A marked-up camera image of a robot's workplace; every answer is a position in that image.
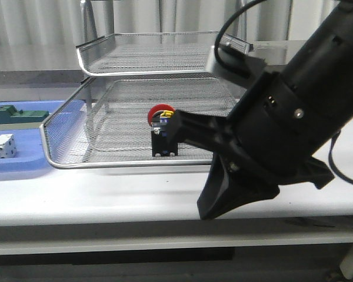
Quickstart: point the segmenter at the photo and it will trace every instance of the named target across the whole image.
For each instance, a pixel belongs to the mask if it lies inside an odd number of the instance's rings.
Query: white component
[[[0,135],[0,159],[6,159],[14,157],[16,155],[17,148],[13,134]]]

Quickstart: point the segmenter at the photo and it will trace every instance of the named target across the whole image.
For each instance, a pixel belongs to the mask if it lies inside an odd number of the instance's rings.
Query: metal mesh tray
[[[118,33],[77,46],[89,76],[203,72],[217,32]]]
[[[215,78],[89,78],[41,125],[46,158],[58,168],[209,164],[211,152],[183,143],[179,156],[152,157],[146,117],[158,103],[225,116],[235,99]]]

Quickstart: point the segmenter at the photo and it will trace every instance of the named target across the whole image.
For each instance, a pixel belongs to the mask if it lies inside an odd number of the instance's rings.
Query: yellow component
[[[164,110],[164,112],[159,116],[162,118],[171,118],[174,112],[172,110]]]

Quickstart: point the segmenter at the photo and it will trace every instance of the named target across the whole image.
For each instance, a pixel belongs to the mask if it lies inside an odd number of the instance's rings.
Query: green component
[[[48,115],[47,110],[17,110],[13,105],[3,105],[0,106],[0,125],[42,122]]]

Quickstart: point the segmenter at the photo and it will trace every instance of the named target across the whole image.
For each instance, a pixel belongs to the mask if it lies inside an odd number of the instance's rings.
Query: robotic arm
[[[328,184],[334,175],[312,155],[353,118],[353,1],[342,1],[280,72],[230,46],[215,51],[251,85],[246,94],[227,117],[177,110],[167,125],[170,142],[214,153],[200,217],[273,199],[280,184]]]

